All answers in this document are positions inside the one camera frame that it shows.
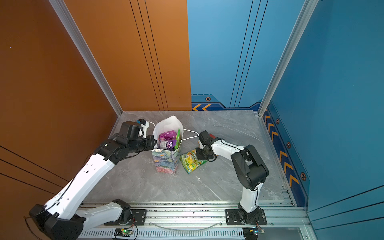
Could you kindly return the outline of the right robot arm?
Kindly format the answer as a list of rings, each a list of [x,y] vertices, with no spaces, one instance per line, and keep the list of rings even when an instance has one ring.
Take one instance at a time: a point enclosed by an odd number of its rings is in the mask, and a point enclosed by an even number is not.
[[[199,144],[196,148],[198,160],[213,162],[218,156],[231,160],[237,178],[243,186],[238,209],[226,210],[227,225],[267,225],[265,212],[259,206],[259,198],[269,169],[256,148],[252,145],[232,145],[207,131],[199,133]]]

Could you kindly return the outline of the magenta grape candy bag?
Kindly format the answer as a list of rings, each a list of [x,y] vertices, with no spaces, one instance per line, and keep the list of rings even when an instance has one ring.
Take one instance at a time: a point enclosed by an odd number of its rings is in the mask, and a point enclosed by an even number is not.
[[[166,141],[175,140],[177,137],[177,134],[178,133],[176,131],[171,130],[171,131],[161,133],[158,138]]]

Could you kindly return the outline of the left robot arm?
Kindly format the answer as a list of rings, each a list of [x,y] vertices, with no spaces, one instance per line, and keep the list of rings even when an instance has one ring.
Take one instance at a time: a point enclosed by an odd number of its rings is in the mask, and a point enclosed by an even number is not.
[[[119,199],[91,210],[78,208],[102,177],[120,161],[155,148],[155,137],[147,134],[149,126],[144,119],[124,122],[118,133],[101,143],[58,194],[30,210],[30,218],[38,229],[51,240],[75,240],[82,232],[105,223],[132,223],[131,206]]]

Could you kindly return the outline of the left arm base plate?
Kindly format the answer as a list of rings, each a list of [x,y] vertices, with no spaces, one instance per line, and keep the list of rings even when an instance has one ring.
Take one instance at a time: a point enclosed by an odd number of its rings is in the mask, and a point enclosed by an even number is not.
[[[105,226],[143,226],[147,216],[146,209],[124,209],[121,216],[113,222],[107,222]]]

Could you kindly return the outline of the floral white paper bag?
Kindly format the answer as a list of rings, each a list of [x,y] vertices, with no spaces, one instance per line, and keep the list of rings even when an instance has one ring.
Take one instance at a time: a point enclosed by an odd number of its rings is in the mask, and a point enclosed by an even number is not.
[[[166,118],[157,124],[153,135],[157,144],[152,150],[158,173],[175,174],[182,149],[182,142],[198,137],[198,133],[185,129],[176,116]]]

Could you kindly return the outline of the purple white snack bag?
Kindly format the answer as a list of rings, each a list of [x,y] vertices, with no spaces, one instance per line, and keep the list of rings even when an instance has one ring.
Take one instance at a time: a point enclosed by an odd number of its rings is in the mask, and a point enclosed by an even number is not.
[[[166,140],[159,139],[158,148],[162,150],[174,151],[175,144],[176,144],[176,140],[166,141]]]

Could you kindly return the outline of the yellow green candy bag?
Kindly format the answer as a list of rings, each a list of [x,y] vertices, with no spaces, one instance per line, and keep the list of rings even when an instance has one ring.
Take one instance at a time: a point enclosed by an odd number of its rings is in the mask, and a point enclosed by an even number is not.
[[[208,162],[208,160],[199,160],[197,158],[196,150],[192,150],[186,154],[181,155],[180,161],[188,174],[192,173],[198,167]]]

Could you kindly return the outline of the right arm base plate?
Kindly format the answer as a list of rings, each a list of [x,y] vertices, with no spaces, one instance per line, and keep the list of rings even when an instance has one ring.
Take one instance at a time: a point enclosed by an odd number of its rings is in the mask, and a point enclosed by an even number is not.
[[[243,209],[226,209],[226,223],[234,225],[259,225],[266,226],[267,217],[263,209],[256,208],[253,212],[247,213]]]

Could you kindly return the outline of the green Lays chips bag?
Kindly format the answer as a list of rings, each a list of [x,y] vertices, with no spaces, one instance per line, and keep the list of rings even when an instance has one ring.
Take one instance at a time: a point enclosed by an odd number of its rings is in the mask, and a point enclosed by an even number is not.
[[[179,129],[176,136],[175,151],[180,147],[182,142],[182,131]]]

